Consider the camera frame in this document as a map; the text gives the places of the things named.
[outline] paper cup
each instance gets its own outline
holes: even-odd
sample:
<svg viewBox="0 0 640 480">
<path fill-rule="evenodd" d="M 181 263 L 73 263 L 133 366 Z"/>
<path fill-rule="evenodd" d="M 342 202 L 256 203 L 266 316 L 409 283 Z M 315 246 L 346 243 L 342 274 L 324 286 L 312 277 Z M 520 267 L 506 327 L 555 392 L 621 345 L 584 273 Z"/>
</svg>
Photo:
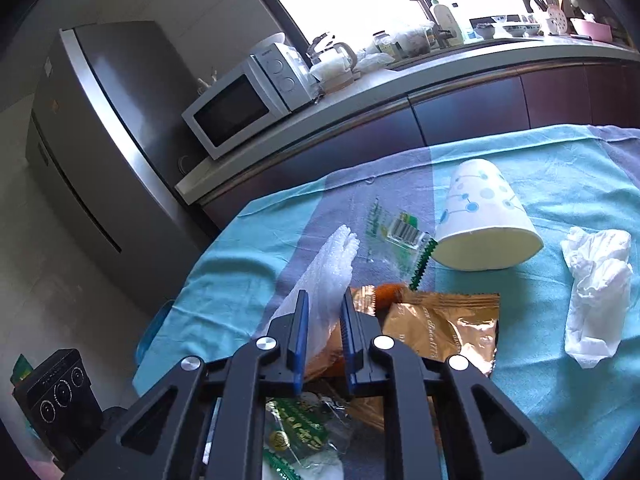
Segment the paper cup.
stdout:
<svg viewBox="0 0 640 480">
<path fill-rule="evenodd" d="M 436 224 L 433 259 L 457 270 L 505 269 L 542 247 L 542 238 L 500 170 L 475 158 L 458 166 Z"/>
</svg>

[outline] silver bolt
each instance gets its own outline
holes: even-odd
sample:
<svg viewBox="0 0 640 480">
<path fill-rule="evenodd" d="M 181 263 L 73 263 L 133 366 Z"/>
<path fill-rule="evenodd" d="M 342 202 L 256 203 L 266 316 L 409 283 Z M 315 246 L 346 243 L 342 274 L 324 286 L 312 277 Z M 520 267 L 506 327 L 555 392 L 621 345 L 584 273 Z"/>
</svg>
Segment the silver bolt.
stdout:
<svg viewBox="0 0 640 480">
<path fill-rule="evenodd" d="M 182 361 L 180 361 L 180 368 L 187 372 L 192 372 L 200 368 L 202 361 L 196 356 L 190 355 L 189 357 L 185 357 Z"/>
<path fill-rule="evenodd" d="M 381 350 L 389 350 L 390 348 L 393 348 L 394 340 L 388 335 L 379 335 L 373 340 L 373 344 L 376 348 L 380 348 Z"/>
<path fill-rule="evenodd" d="M 260 350 L 271 350 L 276 347 L 276 340 L 273 337 L 261 337 L 255 342 Z"/>
<path fill-rule="evenodd" d="M 466 370 L 469 366 L 469 360 L 463 355 L 452 355 L 449 358 L 449 366 L 454 370 L 462 371 Z"/>
</svg>

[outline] white microwave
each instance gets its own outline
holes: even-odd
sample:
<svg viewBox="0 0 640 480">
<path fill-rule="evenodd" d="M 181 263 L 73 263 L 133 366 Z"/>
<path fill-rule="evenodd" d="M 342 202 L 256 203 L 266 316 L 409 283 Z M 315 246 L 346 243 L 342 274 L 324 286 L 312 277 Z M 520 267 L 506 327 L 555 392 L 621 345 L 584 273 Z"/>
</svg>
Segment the white microwave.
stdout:
<svg viewBox="0 0 640 480">
<path fill-rule="evenodd" d="M 313 102 L 318 93 L 298 51 L 272 43 L 218 79 L 182 118 L 216 159 Z"/>
</svg>

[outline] tablecloth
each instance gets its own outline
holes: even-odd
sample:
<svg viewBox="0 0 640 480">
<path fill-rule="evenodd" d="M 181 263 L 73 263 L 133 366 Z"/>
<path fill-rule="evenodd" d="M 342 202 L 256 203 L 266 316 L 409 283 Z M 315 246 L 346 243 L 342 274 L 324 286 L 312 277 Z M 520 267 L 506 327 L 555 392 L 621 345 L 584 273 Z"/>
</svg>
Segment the tablecloth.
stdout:
<svg viewBox="0 0 640 480">
<path fill-rule="evenodd" d="M 411 212 L 433 233 L 453 169 L 494 163 L 545 247 L 519 266 L 458 272 L 430 262 L 424 290 L 500 293 L 492 380 L 588 479 L 601 479 L 640 423 L 640 130 L 559 125 L 420 148 L 336 171 L 247 205 L 202 255 L 134 378 L 142 394 L 183 356 L 232 354 L 270 318 L 326 238 L 346 224 L 364 238 L 374 200 Z M 564 353 L 572 277 L 559 242 L 577 225 L 629 231 L 631 308 L 612 359 L 582 370 Z M 353 285 L 398 270 L 361 248 Z"/>
</svg>

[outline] gold wrapper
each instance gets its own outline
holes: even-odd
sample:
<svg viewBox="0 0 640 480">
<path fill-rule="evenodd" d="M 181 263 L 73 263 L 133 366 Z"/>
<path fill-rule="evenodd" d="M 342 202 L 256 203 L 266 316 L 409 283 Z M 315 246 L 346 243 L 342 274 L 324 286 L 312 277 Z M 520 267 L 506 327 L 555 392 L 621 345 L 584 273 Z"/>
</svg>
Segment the gold wrapper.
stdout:
<svg viewBox="0 0 640 480">
<path fill-rule="evenodd" d="M 403 341 L 421 357 L 444 361 L 462 354 L 488 376 L 495 363 L 499 306 L 498 294 L 465 296 L 403 289 L 401 303 L 389 309 L 382 332 Z M 384 430 L 382 397 L 353 399 L 349 413 Z"/>
<path fill-rule="evenodd" d="M 353 307 L 356 312 L 364 312 L 370 316 L 376 315 L 376 288 L 373 285 L 352 287 L 351 297 L 353 298 Z M 326 346 L 306 365 L 305 381 L 318 378 L 325 372 L 329 376 L 344 375 L 342 335 L 340 334 L 339 323 L 332 328 Z"/>
</svg>

